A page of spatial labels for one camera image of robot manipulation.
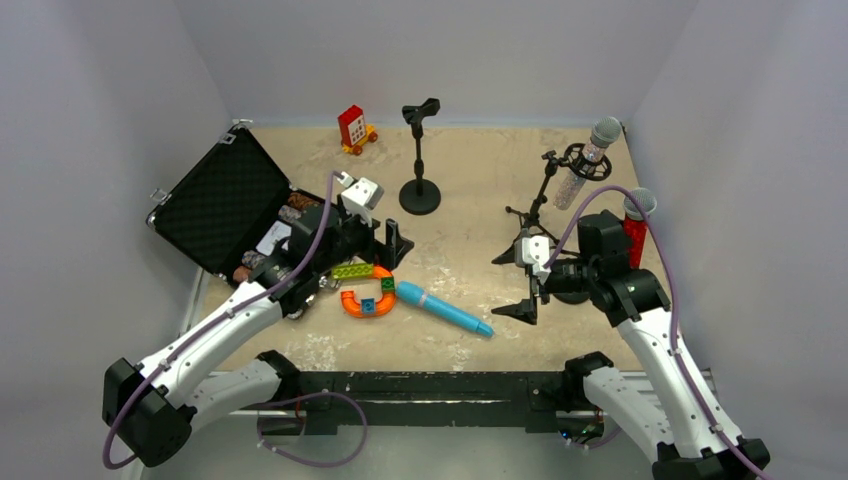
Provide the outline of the blue toy microphone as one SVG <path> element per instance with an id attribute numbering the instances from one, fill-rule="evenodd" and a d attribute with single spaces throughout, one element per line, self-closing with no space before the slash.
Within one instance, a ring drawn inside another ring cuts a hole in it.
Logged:
<path id="1" fill-rule="evenodd" d="M 494 336 L 493 328 L 475 315 L 472 315 L 410 282 L 401 281 L 396 285 L 396 295 L 404 302 L 417 306 L 449 323 L 486 338 Z"/>

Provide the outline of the red glitter microphone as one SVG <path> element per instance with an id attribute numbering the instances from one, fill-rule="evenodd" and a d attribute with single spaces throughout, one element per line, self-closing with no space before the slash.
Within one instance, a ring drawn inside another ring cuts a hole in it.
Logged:
<path id="1" fill-rule="evenodd" d="M 657 200 L 651 190 L 642 187 L 631 190 L 630 195 L 631 197 L 626 196 L 622 202 L 625 214 L 623 228 L 632 241 L 628 250 L 630 267 L 638 269 L 648 231 L 643 213 L 650 216 L 657 208 Z"/>

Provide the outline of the silver glitter microphone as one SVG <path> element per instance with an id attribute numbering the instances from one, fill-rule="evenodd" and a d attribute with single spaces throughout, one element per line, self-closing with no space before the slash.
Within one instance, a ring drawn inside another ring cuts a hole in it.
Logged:
<path id="1" fill-rule="evenodd" d="M 566 175 L 553 200 L 557 209 L 569 209 L 587 182 L 602 181 L 609 177 L 612 164 L 606 156 L 606 151 L 621 134 L 622 125 L 617 118 L 603 117 L 592 126 L 589 139 L 585 143 L 572 144 L 566 149 L 560 160 L 561 167 L 566 169 Z"/>

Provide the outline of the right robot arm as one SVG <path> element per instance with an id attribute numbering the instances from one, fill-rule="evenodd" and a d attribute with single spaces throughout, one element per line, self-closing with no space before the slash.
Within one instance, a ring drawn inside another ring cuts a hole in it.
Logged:
<path id="1" fill-rule="evenodd" d="M 612 417 L 641 449 L 656 479 L 759 479 L 770 454 L 728 417 L 697 372 L 672 325 L 672 305 L 657 277 L 632 265 L 628 223 L 612 212 L 577 223 L 579 253 L 556 259 L 548 235 L 522 230 L 497 263 L 514 263 L 529 280 L 530 296 L 495 309 L 528 324 L 551 294 L 581 293 L 600 310 L 641 363 L 657 400 L 625 384 L 603 354 L 569 360 L 562 395 Z"/>

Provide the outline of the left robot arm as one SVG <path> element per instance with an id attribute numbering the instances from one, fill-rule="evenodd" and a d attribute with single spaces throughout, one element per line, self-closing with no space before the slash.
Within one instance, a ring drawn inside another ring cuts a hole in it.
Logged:
<path id="1" fill-rule="evenodd" d="M 280 252 L 268 257 L 231 297 L 188 333 L 138 364 L 124 358 L 105 372 L 103 409 L 108 425 L 102 462 L 118 470 L 135 460 L 155 467 L 172 457 L 202 420 L 214 418 L 224 396 L 207 377 L 247 340 L 304 308 L 321 278 L 359 257 L 387 270 L 413 249 L 397 224 L 374 238 L 375 222 L 350 207 L 325 204 L 304 214 Z"/>

